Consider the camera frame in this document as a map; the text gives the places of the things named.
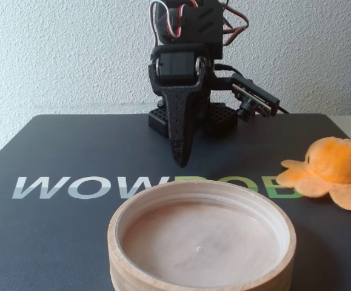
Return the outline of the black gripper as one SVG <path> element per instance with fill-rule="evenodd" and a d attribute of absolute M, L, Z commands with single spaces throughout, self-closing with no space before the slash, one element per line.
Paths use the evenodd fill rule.
<path fill-rule="evenodd" d="M 188 164 L 193 136 L 207 122 L 213 64 L 213 54 L 204 44 L 158 45 L 152 50 L 149 79 L 154 94 L 163 90 L 170 147 L 180 167 Z"/>

